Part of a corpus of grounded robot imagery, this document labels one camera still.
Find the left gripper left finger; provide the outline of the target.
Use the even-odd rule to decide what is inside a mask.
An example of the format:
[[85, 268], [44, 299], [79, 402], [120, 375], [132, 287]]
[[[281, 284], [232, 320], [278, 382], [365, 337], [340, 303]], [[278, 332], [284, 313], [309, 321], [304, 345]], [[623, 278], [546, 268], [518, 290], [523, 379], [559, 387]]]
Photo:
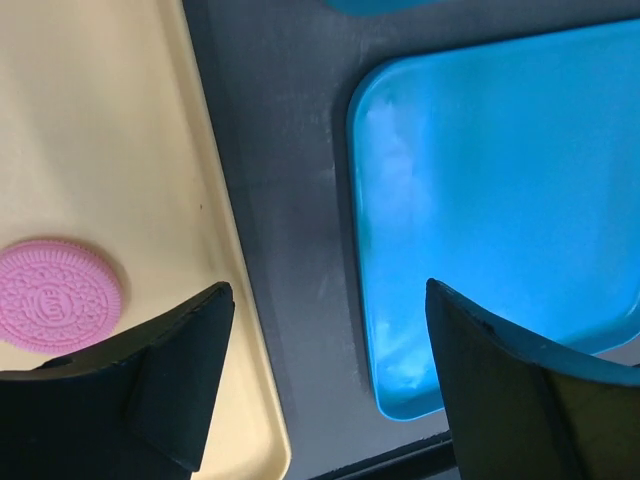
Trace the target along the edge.
[[5, 479], [188, 479], [201, 467], [235, 303], [216, 283], [170, 311], [1, 375]]

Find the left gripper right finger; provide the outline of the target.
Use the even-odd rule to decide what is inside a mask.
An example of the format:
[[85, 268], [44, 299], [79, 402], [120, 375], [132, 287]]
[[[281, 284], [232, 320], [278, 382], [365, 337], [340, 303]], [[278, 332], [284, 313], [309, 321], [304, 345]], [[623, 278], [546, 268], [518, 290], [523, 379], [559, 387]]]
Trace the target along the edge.
[[637, 367], [562, 346], [435, 279], [425, 313], [462, 478], [638, 478]]

